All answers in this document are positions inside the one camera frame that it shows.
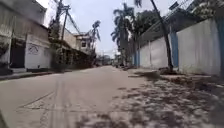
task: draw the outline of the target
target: window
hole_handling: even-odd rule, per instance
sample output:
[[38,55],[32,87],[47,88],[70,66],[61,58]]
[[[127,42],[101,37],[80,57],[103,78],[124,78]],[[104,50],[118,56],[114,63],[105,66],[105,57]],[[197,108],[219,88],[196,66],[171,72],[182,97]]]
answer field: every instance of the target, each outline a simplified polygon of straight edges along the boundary
[[86,43],[85,42],[82,42],[82,47],[86,47]]

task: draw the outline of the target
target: sky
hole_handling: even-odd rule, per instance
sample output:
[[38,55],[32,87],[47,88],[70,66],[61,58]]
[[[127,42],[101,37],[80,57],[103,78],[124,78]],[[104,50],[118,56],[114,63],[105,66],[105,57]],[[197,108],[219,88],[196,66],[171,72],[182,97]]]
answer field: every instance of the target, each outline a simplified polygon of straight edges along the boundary
[[[48,8],[46,14],[45,25],[48,24],[51,18],[54,18],[56,6],[53,0],[37,0],[44,7]],[[99,28],[101,41],[97,41],[96,51],[98,54],[107,54],[113,56],[117,53],[116,43],[112,41],[110,34],[113,32],[114,15],[113,10],[122,8],[122,3],[126,2],[129,6],[134,7],[134,0],[63,0],[65,5],[70,5],[70,13],[82,32],[87,32],[91,29],[92,24],[96,20],[101,21]],[[168,8],[177,0],[155,0],[155,3],[164,15],[168,12]],[[136,8],[136,11],[152,10],[150,0],[143,0],[143,7]],[[74,28],[69,25],[66,28],[74,32]]]

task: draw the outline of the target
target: curb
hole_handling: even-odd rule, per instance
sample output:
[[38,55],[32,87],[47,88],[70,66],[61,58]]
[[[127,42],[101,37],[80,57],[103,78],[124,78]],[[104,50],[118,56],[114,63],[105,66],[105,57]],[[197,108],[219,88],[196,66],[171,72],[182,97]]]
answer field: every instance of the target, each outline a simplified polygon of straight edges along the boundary
[[50,74],[53,74],[53,72],[30,73],[30,74],[23,74],[23,75],[9,75],[9,76],[0,77],[0,81],[35,77],[35,76],[44,76],[44,75],[50,75]]

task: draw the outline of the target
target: street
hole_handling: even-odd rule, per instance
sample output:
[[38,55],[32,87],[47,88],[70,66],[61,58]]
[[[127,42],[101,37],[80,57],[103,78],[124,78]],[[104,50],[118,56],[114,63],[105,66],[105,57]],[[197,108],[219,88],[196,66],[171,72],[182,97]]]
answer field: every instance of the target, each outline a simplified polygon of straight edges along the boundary
[[9,128],[219,128],[222,101],[110,66],[0,82]]

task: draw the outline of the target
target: doorway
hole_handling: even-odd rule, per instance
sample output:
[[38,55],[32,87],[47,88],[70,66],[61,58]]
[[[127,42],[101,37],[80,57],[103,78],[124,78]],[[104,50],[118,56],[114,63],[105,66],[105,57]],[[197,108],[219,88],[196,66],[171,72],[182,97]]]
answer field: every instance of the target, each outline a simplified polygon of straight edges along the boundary
[[12,39],[10,52],[10,68],[25,68],[25,49],[24,40]]

